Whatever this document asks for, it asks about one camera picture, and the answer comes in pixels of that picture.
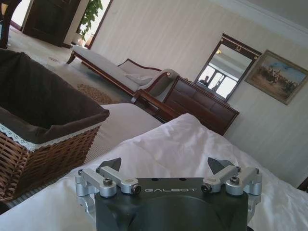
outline crown molding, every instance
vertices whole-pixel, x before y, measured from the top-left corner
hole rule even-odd
[[[308,49],[308,28],[246,0],[210,0]]]

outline silver metal bracket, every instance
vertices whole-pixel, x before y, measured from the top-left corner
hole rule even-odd
[[[99,192],[102,197],[112,197],[116,194],[116,186],[119,186],[121,192],[126,194],[138,194],[141,191],[136,178],[126,178],[110,167],[97,170],[99,173],[86,168],[79,170],[78,176],[75,176],[78,202],[85,208],[88,219],[94,227],[96,227],[95,203],[90,194]]]
[[[261,202],[262,174],[255,167],[237,168],[227,166],[212,177],[204,178],[201,189],[206,193],[220,192],[222,184],[226,192],[233,196],[248,194],[247,223],[255,213],[256,205]]]

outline striped wallpaper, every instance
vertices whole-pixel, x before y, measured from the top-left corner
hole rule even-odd
[[[308,50],[208,0],[114,0],[92,49],[194,80],[222,33],[308,69]],[[308,84],[286,106],[246,82],[225,137],[294,186],[308,176]]]

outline door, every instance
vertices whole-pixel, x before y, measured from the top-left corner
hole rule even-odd
[[[34,0],[23,33],[61,47],[80,0]]]

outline mirror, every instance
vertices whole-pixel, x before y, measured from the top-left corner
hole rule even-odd
[[[195,83],[227,101],[260,52],[223,34]]]

